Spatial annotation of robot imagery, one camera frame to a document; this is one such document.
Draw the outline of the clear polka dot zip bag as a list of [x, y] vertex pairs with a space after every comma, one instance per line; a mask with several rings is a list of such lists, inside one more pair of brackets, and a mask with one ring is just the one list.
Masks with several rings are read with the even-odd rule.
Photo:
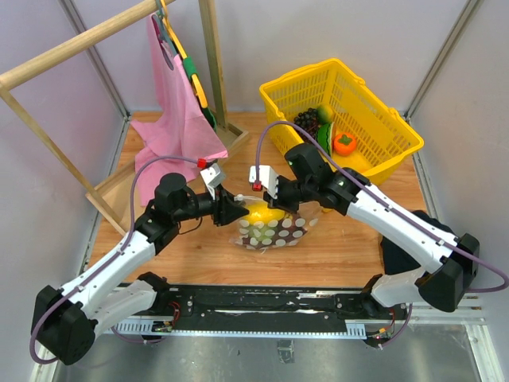
[[318, 223], [322, 208], [316, 202], [300, 205], [297, 212], [270, 209], [258, 197], [238, 194], [234, 198], [249, 213], [235, 222], [230, 242], [252, 251], [292, 247]]

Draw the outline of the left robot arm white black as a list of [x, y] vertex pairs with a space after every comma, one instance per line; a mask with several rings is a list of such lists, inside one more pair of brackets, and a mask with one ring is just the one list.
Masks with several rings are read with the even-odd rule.
[[167, 311], [169, 293], [147, 281], [137, 280], [121, 292], [114, 289], [167, 247], [178, 236], [182, 222], [210, 216], [221, 227], [249, 213], [218, 181], [206, 187], [206, 192], [196, 194], [183, 175], [166, 174], [145, 212], [116, 247], [72, 281], [58, 289], [46, 286], [37, 294], [29, 339], [35, 362], [50, 362], [37, 355], [37, 344], [52, 353], [55, 361], [74, 364], [97, 337], [130, 315]]

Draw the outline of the dark brown toy chestnut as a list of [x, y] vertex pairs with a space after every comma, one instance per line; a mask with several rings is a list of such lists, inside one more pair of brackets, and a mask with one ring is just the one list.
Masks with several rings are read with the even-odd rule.
[[295, 217], [290, 220], [291, 225], [288, 227], [288, 231], [293, 234], [294, 232], [303, 232], [305, 230], [306, 220], [302, 217]]

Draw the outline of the green toy cabbage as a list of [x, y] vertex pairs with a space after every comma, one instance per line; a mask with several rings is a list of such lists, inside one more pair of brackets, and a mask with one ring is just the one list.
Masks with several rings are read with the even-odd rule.
[[272, 245], [275, 236], [276, 231], [272, 227], [255, 227], [253, 230], [253, 237], [257, 240], [257, 244], [264, 246]]

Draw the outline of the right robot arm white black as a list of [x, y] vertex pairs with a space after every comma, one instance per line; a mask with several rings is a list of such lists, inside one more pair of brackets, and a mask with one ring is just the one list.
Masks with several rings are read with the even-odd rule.
[[352, 169], [329, 165], [321, 149], [302, 143], [286, 153], [295, 178], [277, 174], [271, 166], [255, 164], [253, 186], [265, 189], [271, 208], [297, 212], [315, 201], [326, 209], [363, 222], [389, 240], [418, 267], [396, 275], [376, 275], [364, 287], [360, 308], [369, 318], [379, 318], [399, 303], [426, 302], [452, 313], [476, 276], [473, 260], [478, 241], [469, 234], [457, 237], [424, 221], [394, 203], [376, 185]]

